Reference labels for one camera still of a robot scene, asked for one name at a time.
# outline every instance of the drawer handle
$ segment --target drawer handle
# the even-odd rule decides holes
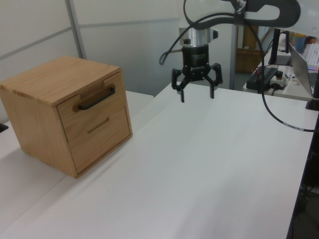
[[[111,87],[111,92],[106,94],[105,96],[103,96],[102,98],[99,98],[98,100],[96,100],[95,102],[92,102],[86,106],[82,106],[82,105],[79,105],[79,109],[80,110],[88,110],[89,108],[95,106],[96,104],[98,104],[99,102],[105,100],[106,98],[110,97],[111,95],[115,94],[115,88]]]

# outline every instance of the drawer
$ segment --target drawer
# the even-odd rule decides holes
[[[120,74],[85,89],[57,108],[78,173],[131,133]]]

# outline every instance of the desk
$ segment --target desk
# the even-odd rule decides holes
[[[312,134],[279,124],[260,95],[170,86],[132,118],[134,136],[87,174],[64,177],[1,239],[285,239]],[[301,101],[273,112],[313,128]]]
[[[280,46],[278,46],[278,49],[284,50],[285,47],[281,46],[285,44],[285,35],[282,34],[280,36]],[[265,65],[268,65],[269,59],[270,59],[270,55],[271,55],[271,49],[269,50],[269,52],[266,54],[265,56]],[[282,55],[282,56],[290,56],[290,53],[285,53],[285,52],[279,52],[277,53],[277,55]],[[291,74],[291,76],[294,76],[294,71],[293,68],[291,66],[279,66],[278,70],[282,71],[285,74],[287,74],[288,76]],[[301,101],[310,101],[312,99],[312,96],[308,93],[308,91],[302,86],[302,84],[297,80],[297,78],[295,78],[295,80],[299,83],[299,85],[294,85],[292,82],[292,79],[290,79],[288,81],[288,83],[286,84],[285,89],[283,90],[277,90],[274,93],[274,96],[278,96],[278,97],[284,97],[284,98],[290,98],[290,99],[296,99],[296,100],[301,100]],[[257,93],[257,91],[255,90],[251,90],[251,89],[247,89],[246,84],[243,86],[243,91],[245,92],[251,92],[251,93]],[[265,95],[271,95],[273,92],[273,89],[269,89],[265,91]]]
[[[130,116],[154,97],[127,92]],[[24,153],[10,122],[0,134],[0,232],[65,177],[65,173]]]

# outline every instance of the wooden top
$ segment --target wooden top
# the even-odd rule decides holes
[[[117,66],[62,56],[0,82],[0,89],[56,106],[120,71]]]

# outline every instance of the wooden cabinet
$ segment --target wooden cabinet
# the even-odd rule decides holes
[[[132,136],[120,67],[63,56],[0,82],[22,150],[78,178]]]

